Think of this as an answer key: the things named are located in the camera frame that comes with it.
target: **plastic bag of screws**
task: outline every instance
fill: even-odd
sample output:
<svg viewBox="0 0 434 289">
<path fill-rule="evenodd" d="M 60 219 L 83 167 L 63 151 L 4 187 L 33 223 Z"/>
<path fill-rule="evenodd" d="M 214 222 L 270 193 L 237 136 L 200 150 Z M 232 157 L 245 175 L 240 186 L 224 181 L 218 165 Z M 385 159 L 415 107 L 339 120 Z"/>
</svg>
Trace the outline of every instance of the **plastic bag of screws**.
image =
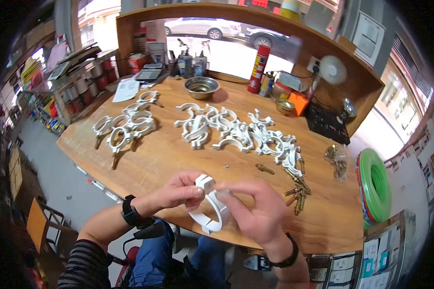
<svg viewBox="0 0 434 289">
<path fill-rule="evenodd" d="M 350 153 L 346 145 L 332 145 L 328 147 L 323 158 L 334 166 L 334 177 L 336 180 L 340 182 L 347 180 Z"/>
</svg>

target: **blue jeans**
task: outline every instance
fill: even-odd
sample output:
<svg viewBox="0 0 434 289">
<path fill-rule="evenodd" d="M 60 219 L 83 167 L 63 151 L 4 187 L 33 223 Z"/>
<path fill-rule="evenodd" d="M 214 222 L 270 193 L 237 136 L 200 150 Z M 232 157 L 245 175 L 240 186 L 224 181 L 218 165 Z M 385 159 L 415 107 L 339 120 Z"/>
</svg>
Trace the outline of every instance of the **blue jeans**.
<svg viewBox="0 0 434 289">
<path fill-rule="evenodd" d="M 159 238 L 145 239 L 137 253 L 135 267 L 130 277 L 129 285 L 157 286 L 162 284 L 172 263 L 172 245 L 174 233 L 169 224 L 164 226 L 164 235 Z M 225 247 L 221 241 L 201 236 L 198 240 L 197 251 L 190 259 L 190 263 L 197 274 L 216 289 L 228 288 L 225 281 Z"/>
</svg>

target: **striped sleeve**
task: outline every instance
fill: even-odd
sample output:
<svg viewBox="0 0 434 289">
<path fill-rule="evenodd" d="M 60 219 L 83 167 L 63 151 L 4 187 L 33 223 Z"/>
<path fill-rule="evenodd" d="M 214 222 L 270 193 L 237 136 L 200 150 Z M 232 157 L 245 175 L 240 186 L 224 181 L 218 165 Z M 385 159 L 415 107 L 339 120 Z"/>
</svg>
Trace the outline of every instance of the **striped sleeve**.
<svg viewBox="0 0 434 289">
<path fill-rule="evenodd" d="M 78 240 L 58 279 L 59 289 L 104 288 L 108 281 L 106 253 L 90 240 Z"/>
</svg>

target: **green wire coil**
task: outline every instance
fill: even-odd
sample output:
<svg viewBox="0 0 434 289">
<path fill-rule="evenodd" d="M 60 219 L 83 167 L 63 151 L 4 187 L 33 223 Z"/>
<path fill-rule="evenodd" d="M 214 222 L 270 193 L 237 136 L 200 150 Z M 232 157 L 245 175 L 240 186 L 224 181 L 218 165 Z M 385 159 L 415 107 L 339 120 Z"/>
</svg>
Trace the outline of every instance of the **green wire coil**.
<svg viewBox="0 0 434 289">
<path fill-rule="evenodd" d="M 391 186 L 384 163 L 371 148 L 359 155 L 359 173 L 368 211 L 377 223 L 386 221 L 391 214 Z"/>
</svg>

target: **gray floor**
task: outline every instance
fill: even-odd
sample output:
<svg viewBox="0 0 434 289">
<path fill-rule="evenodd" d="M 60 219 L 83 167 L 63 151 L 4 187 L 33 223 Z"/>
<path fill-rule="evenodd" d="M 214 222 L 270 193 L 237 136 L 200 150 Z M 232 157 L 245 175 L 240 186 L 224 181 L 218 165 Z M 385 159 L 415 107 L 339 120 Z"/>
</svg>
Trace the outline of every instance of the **gray floor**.
<svg viewBox="0 0 434 289">
<path fill-rule="evenodd" d="M 82 174 L 71 160 L 56 145 L 57 136 L 50 133 L 39 122 L 29 119 L 23 120 L 18 127 L 23 140 L 21 147 L 23 153 L 34 165 L 40 185 L 47 198 L 47 205 L 64 214 L 66 222 L 71 228 L 80 231 L 87 220 L 98 211 L 115 205 L 116 202 L 105 195 L 99 188 L 87 182 L 87 177 Z M 112 242 L 108 252 L 117 257 L 124 257 L 122 244 L 133 237 L 131 230 L 121 238 Z M 188 254 L 190 257 L 196 249 L 197 234 L 184 232 L 179 238 L 179 253 L 173 257 L 182 261 Z M 141 246 L 139 240 L 126 245 L 126 251 L 131 246 Z M 229 281 L 232 288 L 274 288 L 275 280 L 271 273 L 262 274 L 259 271 L 251 271 L 243 267 L 243 260 L 247 254 L 241 248 L 229 246 L 225 256 L 226 276 L 233 272 Z M 121 266 L 112 264 L 109 266 L 109 278 L 111 284 L 117 280 Z"/>
</svg>

